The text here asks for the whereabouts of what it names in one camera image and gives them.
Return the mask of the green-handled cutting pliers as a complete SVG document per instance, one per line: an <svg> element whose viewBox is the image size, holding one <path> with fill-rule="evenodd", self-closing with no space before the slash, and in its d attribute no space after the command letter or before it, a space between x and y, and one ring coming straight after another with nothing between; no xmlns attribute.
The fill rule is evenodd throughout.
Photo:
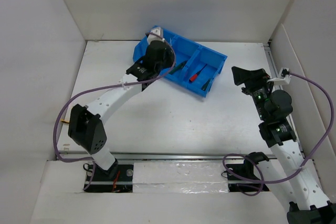
<svg viewBox="0 0 336 224"><path fill-rule="evenodd" d="M169 74L174 74L174 73L176 73L177 71L182 70L182 69L184 68L184 66L186 65L186 63L187 63L187 60L181 62L181 63L178 64L176 67L174 67L174 69L171 70L171 71L169 72Z"/></svg>

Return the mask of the large green-handled screwdriver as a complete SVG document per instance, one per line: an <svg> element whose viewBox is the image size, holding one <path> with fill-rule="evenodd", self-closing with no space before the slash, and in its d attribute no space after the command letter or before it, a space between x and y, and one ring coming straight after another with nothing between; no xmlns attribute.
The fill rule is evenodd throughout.
<svg viewBox="0 0 336 224"><path fill-rule="evenodd" d="M212 85L213 79L209 78L201 87L202 91L209 91Z"/></svg>

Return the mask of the red-handled screwdriver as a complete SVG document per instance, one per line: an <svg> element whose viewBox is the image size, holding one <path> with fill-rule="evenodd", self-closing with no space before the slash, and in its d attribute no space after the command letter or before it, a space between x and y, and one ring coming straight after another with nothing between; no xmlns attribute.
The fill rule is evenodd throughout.
<svg viewBox="0 0 336 224"><path fill-rule="evenodd" d="M198 70L195 74L193 74L193 75L189 78L188 82L189 82L189 83L193 83L193 82L195 82L196 79L199 77L199 75L202 73L202 71L203 71L206 67L207 67L207 64L205 64L200 70Z"/></svg>

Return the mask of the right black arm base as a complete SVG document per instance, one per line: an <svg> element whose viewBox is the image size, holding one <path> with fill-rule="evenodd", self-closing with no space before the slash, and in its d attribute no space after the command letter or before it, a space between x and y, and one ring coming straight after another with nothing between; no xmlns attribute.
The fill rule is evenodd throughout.
<svg viewBox="0 0 336 224"><path fill-rule="evenodd" d="M262 152L252 152L247 155L247 158L253 161L256 165L259 165L259 163L263 161L270 161L270 159ZM246 177L253 180L260 180L258 170L253 166L250 161L243 159L240 160L238 163L225 162L225 164L229 170L241 177ZM227 170L222 172L222 176L227 178L228 180L228 191L230 193L240 192L248 196L254 196L257 192L269 191L269 188L266 185L263 185L262 189L260 189L261 184L244 181L232 175Z"/></svg>

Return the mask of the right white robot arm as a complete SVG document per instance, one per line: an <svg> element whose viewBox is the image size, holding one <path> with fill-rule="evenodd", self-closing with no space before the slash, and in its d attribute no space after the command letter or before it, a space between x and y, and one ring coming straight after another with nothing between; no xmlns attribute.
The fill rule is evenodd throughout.
<svg viewBox="0 0 336 224"><path fill-rule="evenodd" d="M292 98L274 85L288 84L293 73L287 68L278 78L271 78L264 69L246 70L232 67L234 84L251 96L261 123L259 132L285 172L276 171L263 152L244 156L237 168L227 168L229 178L246 181L238 185L245 194L248 187L259 194L268 188L287 212L288 223L335 223L335 204L323 192L311 171L306 168L310 156L303 157L294 130L287 116L292 111Z"/></svg>

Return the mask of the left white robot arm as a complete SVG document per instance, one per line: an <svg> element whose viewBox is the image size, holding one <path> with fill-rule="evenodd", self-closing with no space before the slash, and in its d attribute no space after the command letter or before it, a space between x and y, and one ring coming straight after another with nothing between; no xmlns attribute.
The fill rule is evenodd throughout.
<svg viewBox="0 0 336 224"><path fill-rule="evenodd" d="M172 49L166 42L154 40L121 78L119 88L112 88L85 106L71 109L68 136L84 148L99 168L105 180L117 175L118 160L107 147L104 125L122 105L144 91L162 70L174 65Z"/></svg>

